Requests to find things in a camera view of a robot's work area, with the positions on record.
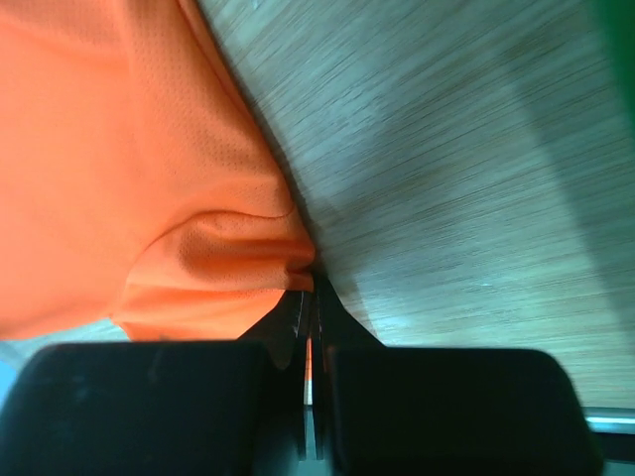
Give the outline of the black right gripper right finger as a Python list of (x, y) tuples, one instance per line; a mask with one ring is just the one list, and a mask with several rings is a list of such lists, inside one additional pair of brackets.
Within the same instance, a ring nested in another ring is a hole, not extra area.
[(599, 475), (572, 382), (534, 349), (393, 347), (315, 278), (317, 456), (335, 475)]

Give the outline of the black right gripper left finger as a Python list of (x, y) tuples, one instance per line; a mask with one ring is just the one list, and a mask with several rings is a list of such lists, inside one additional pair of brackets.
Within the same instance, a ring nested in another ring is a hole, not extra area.
[(61, 343), (1, 412), (5, 475), (291, 475), (306, 455), (313, 297), (234, 340)]

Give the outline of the orange t shirt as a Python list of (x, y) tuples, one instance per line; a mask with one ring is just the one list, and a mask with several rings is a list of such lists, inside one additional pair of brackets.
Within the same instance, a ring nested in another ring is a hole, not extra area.
[(315, 248), (194, 1), (1, 5), (1, 335), (235, 338)]

